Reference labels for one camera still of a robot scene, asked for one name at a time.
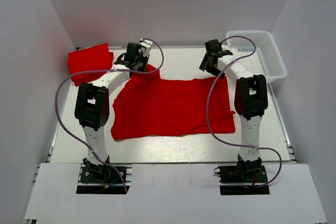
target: white tabletop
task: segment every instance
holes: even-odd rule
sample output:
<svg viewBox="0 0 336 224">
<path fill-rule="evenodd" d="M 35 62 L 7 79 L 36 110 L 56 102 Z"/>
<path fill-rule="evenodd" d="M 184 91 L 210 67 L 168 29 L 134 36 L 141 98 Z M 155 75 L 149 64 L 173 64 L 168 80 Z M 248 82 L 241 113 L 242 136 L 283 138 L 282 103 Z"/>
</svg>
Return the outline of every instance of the white tabletop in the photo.
<svg viewBox="0 0 336 224">
<path fill-rule="evenodd" d="M 125 49 L 112 49 L 114 59 L 125 52 Z M 162 79 L 192 80 L 194 78 L 208 78 L 210 74 L 199 70 L 204 57 L 204 48 L 164 48 L 165 62 L 161 68 Z M 159 66 L 161 55 L 158 49 L 151 50 L 149 64 Z M 110 162 L 133 163 L 222 163 L 236 162 L 239 148 L 227 146 L 215 140 L 210 134 L 171 136 L 148 136 L 123 141 L 114 141 L 110 130 L 114 122 L 112 108 L 125 83 L 110 95 L 110 117 L 105 125 L 106 149 L 110 155 Z M 228 80 L 230 106 L 234 109 L 235 85 Z M 66 100 L 62 120 L 66 127 L 75 135 L 85 140 L 84 132 L 75 119 L 75 104 L 78 88 L 71 83 Z M 218 134 L 220 138 L 232 143 L 240 143 L 240 121 L 234 115 L 236 132 L 232 134 Z M 290 160 L 286 147 L 286 138 L 281 123 L 278 121 L 273 101 L 268 91 L 268 109 L 260 125 L 260 146 L 275 148 L 284 161 Z M 278 157 L 271 151 L 260 151 L 263 161 L 277 161 Z M 69 136 L 59 127 L 55 146 L 51 156 L 51 163 L 82 163 L 87 157 L 87 149 L 81 143 Z"/>
</svg>

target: wire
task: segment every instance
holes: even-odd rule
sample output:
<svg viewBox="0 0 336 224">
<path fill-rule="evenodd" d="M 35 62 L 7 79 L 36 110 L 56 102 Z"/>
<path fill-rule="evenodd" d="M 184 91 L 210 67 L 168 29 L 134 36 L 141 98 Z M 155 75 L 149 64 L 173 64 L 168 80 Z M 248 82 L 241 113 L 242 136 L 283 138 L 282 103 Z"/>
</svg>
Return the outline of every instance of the wire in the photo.
<svg viewBox="0 0 336 224">
<path fill-rule="evenodd" d="M 109 176 L 107 177 L 107 179 L 105 179 L 104 181 L 101 181 L 101 180 L 98 180 L 98 179 L 97 179 L 97 181 L 98 181 L 98 182 L 105 182 L 105 181 L 107 181 L 107 180 L 110 178 L 110 176 L 111 176 L 111 171 L 109 171 L 109 172 L 110 172 L 110 174 L 109 174 Z"/>
<path fill-rule="evenodd" d="M 131 72 L 131 73 L 139 73 L 139 74 L 151 74 L 151 73 L 154 73 L 156 71 L 158 71 L 162 65 L 163 65 L 163 62 L 164 62 L 164 55 L 163 55 L 163 51 L 162 51 L 162 48 L 160 47 L 160 45 L 152 40 L 152 39 L 148 39 L 148 38 L 143 38 L 145 40 L 149 40 L 151 42 L 153 42 L 154 44 L 156 44 L 156 46 L 158 47 L 158 49 L 160 50 L 160 53 L 161 53 L 161 56 L 162 56 L 162 62 L 161 64 L 159 65 L 158 68 L 150 71 L 150 72 L 138 72 L 138 71 L 135 71 L 135 70 L 131 70 L 131 69 L 104 69 L 104 70 L 88 70 L 88 71 L 82 71 L 82 72 L 77 72 L 77 73 L 73 73 L 71 75 L 69 75 L 66 79 L 64 79 L 60 84 L 59 86 L 57 87 L 56 89 L 56 93 L 55 93 L 55 100 L 54 100 L 54 104 L 55 104 L 55 112 L 56 112 L 56 117 L 57 117 L 57 120 L 59 122 L 59 125 L 63 128 L 63 130 L 65 130 L 65 132 L 67 132 L 70 136 L 72 136 L 74 139 L 78 140 L 80 143 L 82 143 L 83 145 L 85 145 L 90 151 L 91 153 L 93 154 L 93 156 L 96 158 L 96 160 L 98 160 L 101 164 L 103 165 L 106 165 L 106 166 L 109 166 L 111 167 L 112 169 L 114 169 L 118 176 L 120 177 L 121 179 L 121 182 L 124 186 L 124 189 L 125 189 L 125 192 L 127 193 L 127 188 L 126 188 L 126 185 L 125 185 L 125 181 L 124 179 L 122 178 L 120 172 L 118 171 L 118 169 L 113 166 L 112 164 L 109 164 L 109 163 L 106 163 L 104 162 L 103 160 L 100 159 L 100 157 L 96 154 L 96 151 L 91 147 L 91 145 L 89 145 L 88 143 L 86 143 L 85 141 L 83 141 L 82 139 L 80 139 L 78 136 L 74 135 L 71 131 L 69 131 L 66 126 L 63 124 L 62 122 L 62 119 L 60 117 L 60 114 L 59 114 L 59 110 L 58 110 L 58 94 L 59 94 L 59 91 L 61 89 L 61 87 L 63 86 L 63 84 L 69 80 L 71 77 L 74 77 L 74 76 L 77 76 L 79 74 L 83 74 L 83 73 L 103 73 L 103 72 L 115 72 L 115 71 L 118 71 L 118 72 Z"/>
<path fill-rule="evenodd" d="M 217 81 L 219 80 L 219 78 L 221 77 L 221 75 L 225 72 L 226 69 L 228 69 L 230 66 L 232 66 L 232 64 L 234 64 L 236 61 L 238 60 L 241 60 L 241 59 L 244 59 L 244 58 L 247 58 L 247 57 L 250 57 L 252 56 L 256 51 L 257 51 L 257 46 L 256 44 L 249 38 L 245 37 L 245 36 L 240 36 L 240 35 L 235 35 L 235 36 L 230 36 L 230 37 L 227 37 L 226 39 L 224 39 L 223 41 L 221 41 L 220 43 L 223 44 L 223 42 L 231 39 L 231 38 L 242 38 L 242 39 L 246 39 L 248 41 L 250 41 L 253 45 L 253 52 L 251 52 L 250 54 L 248 55 L 245 55 L 245 56 L 241 56 L 241 57 L 238 57 L 236 58 L 235 60 L 231 61 L 228 65 L 225 66 L 225 68 L 217 75 L 216 79 L 214 80 L 214 83 L 212 84 L 211 88 L 210 88 L 210 91 L 209 91 L 209 95 L 208 95 L 208 98 L 206 100 L 206 109 L 205 109 L 205 113 L 206 113 L 206 123 L 207 123 L 207 126 L 208 126 L 208 129 L 211 133 L 211 135 L 218 141 L 220 141 L 221 143 L 223 144 L 227 144 L 227 145 L 230 145 L 230 146 L 235 146 L 235 147 L 245 147 L 245 148 L 256 148 L 258 150 L 270 150 L 270 151 L 273 151 L 275 152 L 278 157 L 279 157 L 279 169 L 277 171 L 277 173 L 275 174 L 275 176 L 268 182 L 262 184 L 262 185 L 259 185 L 259 186 L 255 186 L 256 188 L 257 187 L 263 187 L 263 186 L 267 186 L 269 185 L 270 183 L 272 183 L 280 174 L 280 171 L 281 171 L 281 168 L 282 168 L 282 158 L 281 158 L 281 155 L 279 154 L 279 152 L 277 152 L 275 149 L 273 148 L 269 148 L 269 147 L 258 147 L 258 146 L 253 146 L 253 145 L 246 145 L 246 144 L 234 144 L 234 143 L 230 143 L 230 142 L 227 142 L 227 141 L 224 141 L 222 139 L 220 139 L 218 136 L 216 136 L 216 134 L 214 133 L 214 131 L 212 130 L 211 128 L 211 125 L 210 125 L 210 119 L 209 119 L 209 104 L 210 104 L 210 98 L 211 98 L 211 95 L 212 95 L 212 92 L 215 88 L 215 85 L 217 83 Z"/>
</svg>

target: red towel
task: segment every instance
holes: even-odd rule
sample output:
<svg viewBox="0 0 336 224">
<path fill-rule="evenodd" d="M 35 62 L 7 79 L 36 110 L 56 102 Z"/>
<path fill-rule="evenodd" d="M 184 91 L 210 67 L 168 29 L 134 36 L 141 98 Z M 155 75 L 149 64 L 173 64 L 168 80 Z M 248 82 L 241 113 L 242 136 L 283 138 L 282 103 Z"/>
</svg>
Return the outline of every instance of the red towel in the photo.
<svg viewBox="0 0 336 224">
<path fill-rule="evenodd" d="M 113 53 L 109 52 L 107 43 L 71 52 L 68 55 L 68 66 L 70 74 L 87 71 L 102 70 L 112 67 Z M 71 78 L 75 86 L 81 85 L 83 82 L 90 82 L 100 78 L 103 73 L 86 73 L 79 74 Z"/>
<path fill-rule="evenodd" d="M 153 70 L 147 66 L 147 72 Z M 162 80 L 159 71 L 134 74 L 113 104 L 114 140 L 148 135 L 181 136 L 209 133 L 206 99 L 215 77 L 191 81 Z M 235 132 L 226 78 L 213 91 L 209 115 L 215 133 Z"/>
</svg>

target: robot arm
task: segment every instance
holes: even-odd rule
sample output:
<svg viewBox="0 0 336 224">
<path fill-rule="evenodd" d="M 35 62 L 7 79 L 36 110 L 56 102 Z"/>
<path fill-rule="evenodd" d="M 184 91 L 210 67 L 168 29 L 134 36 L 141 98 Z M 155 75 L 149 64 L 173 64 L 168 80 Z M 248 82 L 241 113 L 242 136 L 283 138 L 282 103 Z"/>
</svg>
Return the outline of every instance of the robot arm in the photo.
<svg viewBox="0 0 336 224">
<path fill-rule="evenodd" d="M 107 163 L 109 155 L 105 148 L 104 126 L 110 115 L 109 95 L 130 78 L 127 70 L 145 72 L 152 46 L 152 41 L 143 39 L 139 44 L 129 43 L 126 53 L 118 57 L 112 67 L 117 71 L 107 72 L 98 80 L 79 86 L 75 117 L 83 128 L 87 143 Z M 91 151 L 88 151 L 88 158 L 83 161 L 89 170 L 104 175 L 106 167 L 95 159 Z"/>
<path fill-rule="evenodd" d="M 218 40 L 205 43 L 206 54 L 199 67 L 218 75 L 229 63 L 234 61 L 229 50 L 223 50 Z M 259 146 L 259 127 L 265 109 L 267 109 L 266 78 L 254 75 L 241 64 L 234 62 L 224 72 L 236 84 L 235 109 L 241 123 L 241 145 Z M 238 154 L 237 175 L 249 180 L 261 169 L 261 158 L 256 148 L 241 147 Z"/>
</svg>

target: basket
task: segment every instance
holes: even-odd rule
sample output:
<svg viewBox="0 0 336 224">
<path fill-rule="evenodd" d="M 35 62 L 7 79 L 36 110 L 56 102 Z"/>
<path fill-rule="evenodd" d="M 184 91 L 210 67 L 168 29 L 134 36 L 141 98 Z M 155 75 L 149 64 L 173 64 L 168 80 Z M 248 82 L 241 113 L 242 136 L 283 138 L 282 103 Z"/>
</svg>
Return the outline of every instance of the basket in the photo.
<svg viewBox="0 0 336 224">
<path fill-rule="evenodd" d="M 253 74 L 263 74 L 267 83 L 287 75 L 286 67 L 271 33 L 261 30 L 229 31 L 226 37 L 234 35 L 245 36 L 257 46 L 254 55 L 239 61 L 244 68 Z M 235 58 L 253 51 L 252 44 L 242 38 L 229 39 L 227 44 Z"/>
</svg>

